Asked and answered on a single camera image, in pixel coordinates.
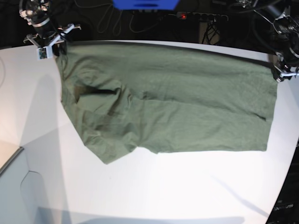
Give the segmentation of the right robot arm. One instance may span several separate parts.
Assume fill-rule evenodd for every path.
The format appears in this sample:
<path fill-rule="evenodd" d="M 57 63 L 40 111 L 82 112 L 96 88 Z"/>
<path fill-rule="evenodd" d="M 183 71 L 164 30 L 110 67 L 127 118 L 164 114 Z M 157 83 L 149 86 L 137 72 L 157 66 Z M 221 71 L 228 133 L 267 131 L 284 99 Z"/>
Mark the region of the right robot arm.
<path fill-rule="evenodd" d="M 73 23 L 59 27 L 54 21 L 51 4 L 50 0 L 21 0 L 19 3 L 20 17 L 36 31 L 35 35 L 27 35 L 24 42 L 31 42 L 41 52 L 52 50 L 53 45 L 65 42 L 72 30 L 81 29 L 79 24 Z"/>

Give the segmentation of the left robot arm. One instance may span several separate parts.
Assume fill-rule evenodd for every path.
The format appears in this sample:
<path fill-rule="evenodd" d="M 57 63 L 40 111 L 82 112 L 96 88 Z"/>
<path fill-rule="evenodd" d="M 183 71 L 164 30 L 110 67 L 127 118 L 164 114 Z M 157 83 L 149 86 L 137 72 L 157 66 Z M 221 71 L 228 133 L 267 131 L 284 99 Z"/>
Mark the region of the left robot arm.
<path fill-rule="evenodd" d="M 277 56 L 271 69 L 277 82 L 299 75 L 299 17 L 291 16 L 290 0 L 237 0 L 228 6 L 232 13 L 253 13 L 251 27 L 257 40 Z M 256 30 L 256 16 L 261 16 L 286 41 L 280 49 L 271 46 Z"/>

